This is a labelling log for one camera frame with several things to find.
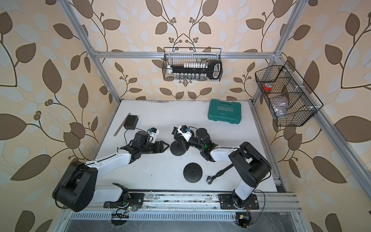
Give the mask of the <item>black round stand base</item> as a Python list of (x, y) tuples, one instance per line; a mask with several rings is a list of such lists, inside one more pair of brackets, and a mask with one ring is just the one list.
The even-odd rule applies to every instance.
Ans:
[(170, 151), (174, 156), (182, 156), (187, 152), (187, 149), (181, 142), (174, 141), (170, 145)]

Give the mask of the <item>black microphone stand pole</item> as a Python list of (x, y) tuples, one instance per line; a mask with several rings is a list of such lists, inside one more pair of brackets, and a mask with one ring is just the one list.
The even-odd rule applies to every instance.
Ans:
[(172, 135), (174, 136), (174, 140), (181, 142), (183, 138), (182, 134), (178, 131), (177, 127), (174, 127)]

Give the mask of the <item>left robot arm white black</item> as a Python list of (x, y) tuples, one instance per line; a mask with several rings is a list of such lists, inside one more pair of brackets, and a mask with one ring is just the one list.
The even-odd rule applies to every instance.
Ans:
[(60, 209), (80, 212), (91, 204), (104, 203), (108, 208), (127, 208), (133, 205), (129, 189), (122, 184), (97, 185), (106, 174), (139, 159), (143, 154), (160, 154), (170, 145), (156, 141), (157, 132), (139, 131), (127, 145), (115, 153), (88, 162), (73, 161), (52, 193)]

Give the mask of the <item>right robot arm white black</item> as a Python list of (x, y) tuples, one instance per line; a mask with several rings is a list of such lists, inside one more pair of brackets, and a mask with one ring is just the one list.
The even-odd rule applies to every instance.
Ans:
[(230, 165), (207, 178), (211, 184), (216, 178), (226, 171), (235, 168), (241, 180), (232, 191), (231, 197), (225, 202), (236, 209), (248, 209), (248, 200), (257, 189), (258, 185), (270, 178), (271, 165), (250, 143), (243, 142), (237, 147), (219, 147), (212, 142), (205, 128), (192, 131), (186, 125), (174, 127), (172, 135), (174, 142), (170, 146), (171, 153), (175, 156), (185, 154), (190, 147), (197, 149), (200, 155), (210, 162), (228, 162)]

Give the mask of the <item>small black box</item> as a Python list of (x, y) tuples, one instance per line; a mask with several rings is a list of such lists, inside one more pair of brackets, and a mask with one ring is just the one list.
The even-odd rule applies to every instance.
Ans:
[(139, 121), (138, 116), (128, 115), (124, 121), (124, 128), (127, 130), (134, 130)]

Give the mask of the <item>green plastic tool case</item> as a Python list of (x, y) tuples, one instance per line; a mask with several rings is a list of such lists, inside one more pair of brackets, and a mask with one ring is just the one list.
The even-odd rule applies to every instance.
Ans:
[(209, 120), (239, 124), (242, 119), (242, 107), (239, 102), (212, 99), (207, 116)]

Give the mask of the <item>red item in basket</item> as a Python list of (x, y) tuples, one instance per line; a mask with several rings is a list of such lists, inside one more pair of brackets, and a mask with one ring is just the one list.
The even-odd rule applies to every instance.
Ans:
[(263, 89), (265, 92), (271, 92), (273, 85), (271, 83), (265, 83)]

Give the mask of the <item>plastic bag in basket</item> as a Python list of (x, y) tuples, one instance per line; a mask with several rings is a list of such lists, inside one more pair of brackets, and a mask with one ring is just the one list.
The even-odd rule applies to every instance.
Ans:
[(276, 96), (270, 99), (271, 106), (277, 117), (288, 114), (289, 100), (286, 96)]

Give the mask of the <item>socket set rail black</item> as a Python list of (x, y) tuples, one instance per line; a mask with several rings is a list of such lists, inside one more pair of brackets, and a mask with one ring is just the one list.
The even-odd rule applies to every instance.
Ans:
[(197, 63), (166, 64), (162, 68), (164, 80), (219, 81), (223, 74), (222, 62), (205, 60)]

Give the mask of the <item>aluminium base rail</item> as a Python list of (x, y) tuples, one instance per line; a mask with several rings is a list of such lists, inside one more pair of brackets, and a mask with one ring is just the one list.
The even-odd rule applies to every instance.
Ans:
[(93, 204), (81, 212), (72, 212), (70, 220), (157, 220), (157, 221), (231, 221), (261, 217), (264, 213), (295, 216), (302, 212), (293, 193), (253, 193), (243, 208), (232, 204), (227, 192), (130, 192), (132, 200), (124, 208), (109, 203)]

